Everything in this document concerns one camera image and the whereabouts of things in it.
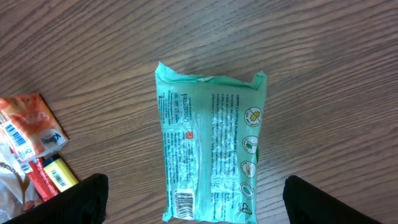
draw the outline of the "circular icon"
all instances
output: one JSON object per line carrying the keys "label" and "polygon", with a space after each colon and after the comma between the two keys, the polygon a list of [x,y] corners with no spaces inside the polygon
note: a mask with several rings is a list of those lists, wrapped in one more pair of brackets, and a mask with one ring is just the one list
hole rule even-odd
{"label": "circular icon", "polygon": [[242,183],[240,189],[242,194],[248,199],[254,198],[254,189],[250,187],[247,183]]}
{"label": "circular icon", "polygon": [[243,139],[242,145],[244,150],[250,154],[255,154],[257,151],[257,144],[258,144],[259,138],[255,136],[248,136]]}
{"label": "circular icon", "polygon": [[188,131],[185,133],[186,139],[193,139],[193,131]]}
{"label": "circular icon", "polygon": [[241,163],[242,172],[249,178],[253,178],[256,174],[256,165],[249,161],[244,161]]}
{"label": "circular icon", "polygon": [[261,123],[261,110],[257,107],[249,108],[244,114],[244,121],[251,127],[256,127]]}

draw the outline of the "barcode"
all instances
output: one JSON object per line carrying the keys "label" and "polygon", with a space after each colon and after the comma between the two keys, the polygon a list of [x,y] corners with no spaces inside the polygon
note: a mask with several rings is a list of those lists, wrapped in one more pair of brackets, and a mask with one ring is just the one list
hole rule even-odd
{"label": "barcode", "polygon": [[61,185],[61,187],[64,187],[67,185],[67,183],[63,180],[61,175],[56,170],[51,171],[51,174],[54,177],[55,181],[57,181],[57,183],[59,185]]}
{"label": "barcode", "polygon": [[177,218],[193,219],[193,193],[176,190],[174,192],[174,199]]}
{"label": "barcode", "polygon": [[21,165],[22,171],[24,171],[26,174],[33,171],[32,168],[30,167],[30,165],[27,162],[22,162],[19,159],[17,154],[12,153],[12,155],[14,156],[15,160],[19,163],[19,165]]}
{"label": "barcode", "polygon": [[14,141],[14,144],[16,147],[19,147],[23,144],[26,143],[26,140],[22,135],[19,133],[19,131],[14,127],[12,124],[8,124],[5,128],[7,134],[11,137],[12,141]]}

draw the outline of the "red logo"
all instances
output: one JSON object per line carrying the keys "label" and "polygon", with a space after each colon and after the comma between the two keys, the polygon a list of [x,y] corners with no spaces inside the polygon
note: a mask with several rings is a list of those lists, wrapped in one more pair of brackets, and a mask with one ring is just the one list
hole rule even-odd
{"label": "red logo", "polygon": [[188,131],[185,133],[186,139],[193,139],[193,131]]}

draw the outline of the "white barcode sticker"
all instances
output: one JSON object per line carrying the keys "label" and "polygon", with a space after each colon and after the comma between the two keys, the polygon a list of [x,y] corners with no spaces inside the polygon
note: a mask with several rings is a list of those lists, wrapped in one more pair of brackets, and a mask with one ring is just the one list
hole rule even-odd
{"label": "white barcode sticker", "polygon": [[190,189],[178,189],[174,191],[174,206],[176,218],[193,220],[195,198]]}
{"label": "white barcode sticker", "polygon": [[29,172],[32,172],[32,168],[30,167],[29,163],[27,162],[22,162],[19,157],[17,156],[17,154],[12,153],[12,155],[14,156],[15,160],[19,163],[19,165],[21,166],[22,171],[24,171],[26,174]]}
{"label": "white barcode sticker", "polygon": [[61,186],[61,187],[66,187],[67,183],[65,180],[62,178],[62,176],[57,172],[57,170],[52,170],[51,171],[52,177],[54,177],[55,181]]}

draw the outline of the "red package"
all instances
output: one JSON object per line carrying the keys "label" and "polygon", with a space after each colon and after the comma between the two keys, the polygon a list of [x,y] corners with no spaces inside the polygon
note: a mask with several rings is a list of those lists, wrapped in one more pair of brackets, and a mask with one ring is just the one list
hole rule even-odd
{"label": "red package", "polygon": [[12,155],[18,161],[19,165],[21,165],[22,170],[29,177],[30,181],[32,181],[36,191],[44,202],[58,194],[56,186],[44,171],[43,157],[29,162],[22,162],[14,152]]}
{"label": "red package", "polygon": [[29,165],[33,171],[29,172],[27,175],[29,179],[33,182],[33,185],[35,187],[35,182],[37,182],[38,185],[40,185],[40,188],[45,191],[43,194],[46,195],[46,198],[42,198],[43,201],[47,201],[48,199],[56,196],[58,194],[58,190],[54,183],[51,181],[50,177],[48,177],[48,175],[45,173],[43,161],[43,157],[34,159],[33,161],[29,161]]}

